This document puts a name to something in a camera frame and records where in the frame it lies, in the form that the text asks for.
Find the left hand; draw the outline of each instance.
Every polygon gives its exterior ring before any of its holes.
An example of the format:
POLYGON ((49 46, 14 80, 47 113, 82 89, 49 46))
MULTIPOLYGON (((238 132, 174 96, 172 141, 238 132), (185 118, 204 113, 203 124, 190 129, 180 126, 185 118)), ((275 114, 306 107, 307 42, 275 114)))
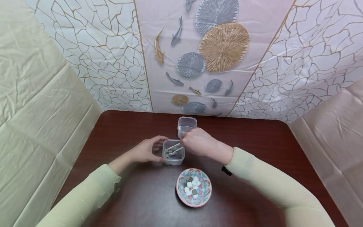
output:
POLYGON ((117 175, 120 175, 123 170, 133 162, 163 162, 164 159, 162 157, 155 156, 152 152, 158 151, 167 139, 167 137, 161 135, 151 139, 145 139, 137 144, 136 147, 110 162, 109 167, 117 175))
POLYGON ((152 152, 158 151, 167 139, 167 137, 161 135, 151 139, 145 139, 127 153, 130 154, 130 157, 134 162, 163 162, 164 159, 162 157, 155 156, 152 152))

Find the pink panel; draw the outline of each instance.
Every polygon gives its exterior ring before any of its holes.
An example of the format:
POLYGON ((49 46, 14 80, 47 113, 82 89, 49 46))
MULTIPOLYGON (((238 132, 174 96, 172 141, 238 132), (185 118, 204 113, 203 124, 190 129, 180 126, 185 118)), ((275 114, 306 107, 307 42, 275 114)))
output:
POLYGON ((178 75, 176 62, 183 54, 198 50, 202 35, 196 29, 195 17, 201 2, 202 0, 196 0, 191 10, 186 12, 185 0, 135 0, 154 112, 182 113, 181 106, 174 105, 171 98, 175 94, 184 94, 189 97, 189 101, 207 105, 204 115, 219 113, 222 113, 221 116, 227 115, 268 49, 294 1, 239 1, 240 8, 236 23, 243 25, 249 33, 250 45, 247 54, 239 64, 225 72, 204 71, 202 75, 191 80, 178 75), (181 41, 172 46, 172 35, 179 28, 181 16, 183 17, 181 41), (163 32, 160 37, 160 48, 162 52, 165 52, 164 64, 160 64, 154 55, 155 38, 161 29, 163 32), (175 86, 166 76, 166 72, 169 72, 172 78, 180 79, 184 86, 175 86), (223 86, 217 93, 210 94, 205 91, 205 87, 212 79, 220 79, 223 86), (234 83, 234 89, 230 95, 225 96, 231 80, 234 83), (190 85, 200 90, 203 95, 201 97, 195 95, 188 89, 190 85), (213 101, 210 98, 218 102, 216 108, 212 107, 213 101))

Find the plastic container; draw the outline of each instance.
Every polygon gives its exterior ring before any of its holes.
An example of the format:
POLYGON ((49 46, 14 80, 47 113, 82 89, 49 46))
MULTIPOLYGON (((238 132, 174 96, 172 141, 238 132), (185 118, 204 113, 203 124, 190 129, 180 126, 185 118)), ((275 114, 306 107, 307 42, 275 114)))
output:
POLYGON ((187 133, 197 128, 197 119, 193 117, 180 117, 178 121, 178 137, 182 138, 183 133, 187 133))
POLYGON ((185 158, 185 149, 183 146, 179 146, 178 148, 182 147, 180 152, 177 152, 174 156, 169 156, 165 153, 165 149, 168 149, 176 144, 179 143, 178 139, 167 139, 163 143, 163 159, 165 164, 168 166, 180 166, 185 158))

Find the ceramic bowl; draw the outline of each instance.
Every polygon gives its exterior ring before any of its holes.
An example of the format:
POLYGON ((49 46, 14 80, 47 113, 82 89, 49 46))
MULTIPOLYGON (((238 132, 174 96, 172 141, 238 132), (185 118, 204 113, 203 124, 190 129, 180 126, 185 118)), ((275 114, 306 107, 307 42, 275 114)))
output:
POLYGON ((199 169, 186 169, 178 177, 176 181, 176 193, 178 194, 180 200, 190 207, 201 207, 204 206, 212 195, 212 184, 209 177, 199 169), (198 198, 193 199, 192 196, 187 196, 183 183, 186 183, 189 177, 197 176, 200 181, 200 185, 197 189, 198 198))

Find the dark wooden table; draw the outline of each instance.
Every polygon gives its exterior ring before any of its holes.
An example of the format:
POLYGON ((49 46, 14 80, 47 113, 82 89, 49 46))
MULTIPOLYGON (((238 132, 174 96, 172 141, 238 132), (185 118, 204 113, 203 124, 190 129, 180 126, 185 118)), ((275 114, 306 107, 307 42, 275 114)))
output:
MULTIPOLYGON (((89 173, 156 135, 177 139, 180 115, 104 112, 87 140, 56 202, 89 173)), ((301 150, 281 121, 195 116, 198 126, 216 139, 238 146, 279 168, 309 189, 337 227, 348 226, 301 150)), ((222 165, 186 153, 181 166, 143 163, 122 175, 121 188, 86 225, 92 226, 285 226, 283 213, 254 188, 221 171, 222 165), (213 194, 202 208, 189 208, 178 198, 175 183, 187 168, 210 178, 213 194)))

